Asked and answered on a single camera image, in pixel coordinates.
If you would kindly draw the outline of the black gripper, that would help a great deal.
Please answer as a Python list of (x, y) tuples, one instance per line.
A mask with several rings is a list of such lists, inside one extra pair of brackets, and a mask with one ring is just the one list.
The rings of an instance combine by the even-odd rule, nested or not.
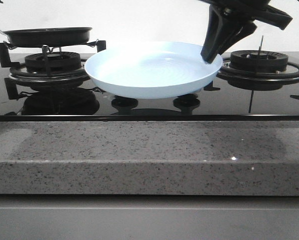
[[(209, 21), (201, 56), (212, 63), (237, 42), (253, 34), (260, 21), (284, 30), (293, 18), (269, 5), (268, 0), (207, 0)], [(242, 26), (239, 21), (247, 20)]]

